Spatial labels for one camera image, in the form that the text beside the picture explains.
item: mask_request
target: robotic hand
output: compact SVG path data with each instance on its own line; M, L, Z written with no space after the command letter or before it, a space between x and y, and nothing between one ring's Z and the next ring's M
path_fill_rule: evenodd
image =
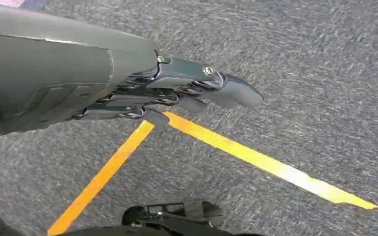
M0 135L76 119L165 125L147 106L201 112L203 99L225 107L262 101L242 79L161 55L147 39L0 6Z

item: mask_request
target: gray forearm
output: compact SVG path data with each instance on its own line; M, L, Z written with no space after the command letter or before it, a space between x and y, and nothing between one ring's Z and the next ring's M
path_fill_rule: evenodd
M0 6L0 132L63 120L156 64L147 39Z

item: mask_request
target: floor tape line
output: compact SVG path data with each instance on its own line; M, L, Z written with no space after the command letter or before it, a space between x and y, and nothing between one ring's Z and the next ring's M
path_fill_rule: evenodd
M128 137L124 144L108 160L102 169L95 175L83 191L77 196L73 203L55 221L47 231L50 236L64 233L74 220L80 215L85 207L108 183L111 177L125 163L128 157L138 148L144 139L153 130L154 125L143 121L136 130Z
M236 141L230 140L171 112L165 112L164 114L170 118L169 125L182 131L183 133L186 133L215 148L238 157L262 170L308 190L321 198L335 204L347 203L365 209L374 209L378 207L353 194L350 194L324 181L312 178L308 174L298 169L246 147Z

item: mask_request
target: gray carpet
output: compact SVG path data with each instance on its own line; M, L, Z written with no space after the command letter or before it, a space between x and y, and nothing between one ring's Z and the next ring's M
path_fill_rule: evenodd
M50 0L43 11L244 76L266 97L257 109L172 111L378 205L378 0ZM137 125L69 122L1 137L0 216L44 234ZM170 127L70 230L186 198L222 206L234 233L378 236L378 209L332 204Z

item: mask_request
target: prosthetic hand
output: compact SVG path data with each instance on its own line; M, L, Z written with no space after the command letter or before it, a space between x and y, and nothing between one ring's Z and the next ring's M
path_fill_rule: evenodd
M75 119L132 118L165 125L148 107L257 106L245 81L157 52L144 38L0 6L0 135Z

